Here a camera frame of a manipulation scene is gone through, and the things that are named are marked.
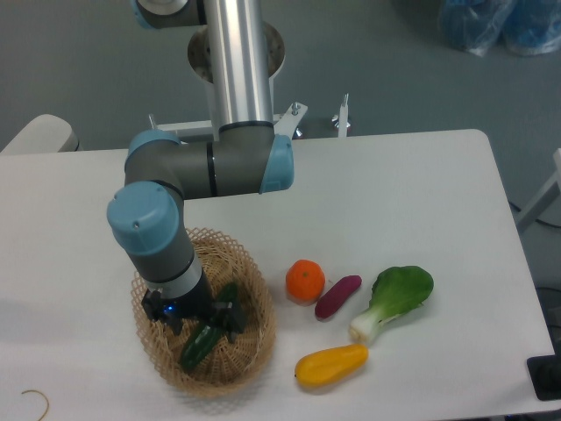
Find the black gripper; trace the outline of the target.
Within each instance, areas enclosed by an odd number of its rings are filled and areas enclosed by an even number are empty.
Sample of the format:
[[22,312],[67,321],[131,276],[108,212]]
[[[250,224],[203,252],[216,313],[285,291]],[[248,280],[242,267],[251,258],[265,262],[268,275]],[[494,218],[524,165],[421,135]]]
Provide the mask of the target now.
[[[183,319],[194,319],[203,323],[210,321],[216,312],[214,302],[219,291],[213,295],[206,275],[202,275],[195,287],[181,296],[167,298],[164,297],[163,288],[153,291],[148,289],[141,300],[141,306],[149,320],[160,321],[172,330],[174,336],[179,336],[183,328]],[[231,344],[234,344],[240,333],[245,330],[245,313],[239,297],[234,311],[238,326],[225,331],[225,336]]]

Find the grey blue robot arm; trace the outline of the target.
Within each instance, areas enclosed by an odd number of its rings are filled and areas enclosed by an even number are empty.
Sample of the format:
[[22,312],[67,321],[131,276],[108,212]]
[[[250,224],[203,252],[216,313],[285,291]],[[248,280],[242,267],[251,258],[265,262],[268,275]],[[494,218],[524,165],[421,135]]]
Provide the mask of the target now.
[[145,27],[202,25],[203,57],[214,99],[209,142],[182,143],[160,129],[138,134],[124,163],[124,186],[109,202],[117,243],[146,284],[152,321],[180,333],[194,318],[234,340],[246,319],[233,300],[212,296],[184,227],[187,200],[288,189],[294,180],[290,135],[275,131],[266,26],[256,1],[135,1]]

